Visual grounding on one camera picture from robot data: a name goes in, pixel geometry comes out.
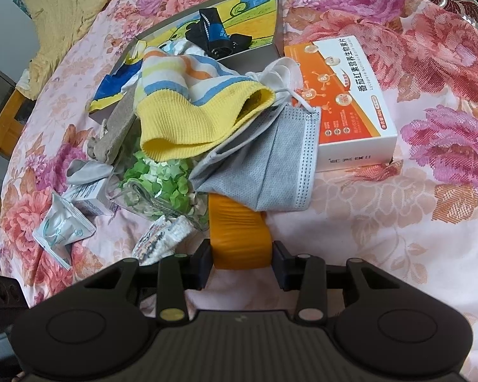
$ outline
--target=yellow blanket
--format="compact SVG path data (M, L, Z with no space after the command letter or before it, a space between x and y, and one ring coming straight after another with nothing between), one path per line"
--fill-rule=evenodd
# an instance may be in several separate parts
M36 24L41 48L29 65L30 90L36 99L72 45L82 38L109 0L23 0Z

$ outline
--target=white packet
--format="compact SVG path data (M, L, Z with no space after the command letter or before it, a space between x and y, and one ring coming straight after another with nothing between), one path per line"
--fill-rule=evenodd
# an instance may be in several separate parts
M88 238L96 227L70 202L52 192L51 207L32 236L64 268L71 268L70 249L66 246Z
M154 264L163 257L175 254L175 247L195 232L195 228L183 215L173 222L162 215L141 236L131 256L138 259L141 266Z

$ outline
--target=gray face mask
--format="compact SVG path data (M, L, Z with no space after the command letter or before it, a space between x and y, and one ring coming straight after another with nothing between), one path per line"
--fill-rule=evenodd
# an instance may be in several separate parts
M320 108L282 103L210 151L190 174L199 192L225 195L254 211L301 211L314 184Z

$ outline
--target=striped fabric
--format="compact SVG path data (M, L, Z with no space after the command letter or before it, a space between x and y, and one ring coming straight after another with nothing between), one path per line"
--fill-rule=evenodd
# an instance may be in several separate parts
M199 155L274 99L273 90L209 57L147 47L134 94L141 148L156 161Z

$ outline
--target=orange strap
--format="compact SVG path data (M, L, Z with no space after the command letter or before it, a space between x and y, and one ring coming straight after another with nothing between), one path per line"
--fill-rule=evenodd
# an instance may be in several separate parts
M261 213L226 196L209 194L209 228L216 268L249 270L271 265L271 234Z

